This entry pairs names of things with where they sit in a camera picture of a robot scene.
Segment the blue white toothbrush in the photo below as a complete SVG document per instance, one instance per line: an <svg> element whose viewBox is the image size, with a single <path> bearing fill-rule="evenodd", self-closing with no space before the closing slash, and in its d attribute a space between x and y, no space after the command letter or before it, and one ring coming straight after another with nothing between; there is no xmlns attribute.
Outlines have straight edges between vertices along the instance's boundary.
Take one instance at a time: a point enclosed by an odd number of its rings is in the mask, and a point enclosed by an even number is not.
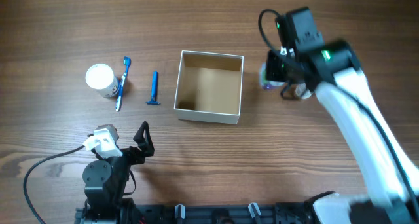
<svg viewBox="0 0 419 224"><path fill-rule="evenodd" d="M125 56L123 64L125 65L125 72L123 73L123 75L120 79L120 90L118 92L118 97L117 97L116 106L115 106L116 112L119 112L121 107L122 107L122 96L123 96L123 91L124 91L124 84L125 84L125 80L128 76L129 68L130 68L130 65L131 65L131 58L128 57L128 56Z"/></svg>

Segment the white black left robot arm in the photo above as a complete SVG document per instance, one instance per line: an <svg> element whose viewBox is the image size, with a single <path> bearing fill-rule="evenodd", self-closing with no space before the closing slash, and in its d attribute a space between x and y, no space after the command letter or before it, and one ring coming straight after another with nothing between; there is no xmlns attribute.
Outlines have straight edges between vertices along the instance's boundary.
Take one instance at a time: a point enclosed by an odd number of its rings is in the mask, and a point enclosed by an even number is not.
<svg viewBox="0 0 419 224"><path fill-rule="evenodd" d="M126 184L135 180L131 167L143 164L154 155L149 124L142 122L133 137L137 143L121 149L117 146L119 135L112 124L97 127L84 141L87 151L96 160L83 171L86 201L75 214L75 223L145 223L145 216L126 192Z"/></svg>

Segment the white cylindrical cup container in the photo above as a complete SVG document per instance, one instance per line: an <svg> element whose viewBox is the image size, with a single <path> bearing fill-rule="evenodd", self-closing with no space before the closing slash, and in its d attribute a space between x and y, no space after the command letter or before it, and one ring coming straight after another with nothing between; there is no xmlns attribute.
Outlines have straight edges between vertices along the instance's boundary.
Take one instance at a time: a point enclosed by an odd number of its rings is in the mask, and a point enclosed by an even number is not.
<svg viewBox="0 0 419 224"><path fill-rule="evenodd" d="M106 64L91 66L85 75L85 81L90 88L96 90L104 98L118 94L119 81L113 70Z"/></svg>

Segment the white printed tube bottle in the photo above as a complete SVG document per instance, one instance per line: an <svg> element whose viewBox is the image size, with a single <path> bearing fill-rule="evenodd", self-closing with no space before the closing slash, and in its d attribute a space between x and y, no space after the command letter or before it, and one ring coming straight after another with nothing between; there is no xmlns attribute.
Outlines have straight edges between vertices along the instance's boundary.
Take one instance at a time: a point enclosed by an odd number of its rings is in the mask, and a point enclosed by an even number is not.
<svg viewBox="0 0 419 224"><path fill-rule="evenodd" d="M294 96L300 100L306 100L312 95L305 83L300 83L295 87Z"/></svg>

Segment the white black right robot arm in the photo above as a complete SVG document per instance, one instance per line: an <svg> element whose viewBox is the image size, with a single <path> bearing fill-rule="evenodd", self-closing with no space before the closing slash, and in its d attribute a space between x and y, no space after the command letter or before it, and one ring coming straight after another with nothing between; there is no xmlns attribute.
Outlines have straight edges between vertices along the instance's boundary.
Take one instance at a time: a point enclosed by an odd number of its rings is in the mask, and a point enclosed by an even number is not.
<svg viewBox="0 0 419 224"><path fill-rule="evenodd" d="M417 223L418 168L392 134L361 63L342 39L323 40L310 10L275 16L280 48L271 47L266 78L305 84L332 116L361 170L366 195L331 192L309 203L318 223Z"/></svg>

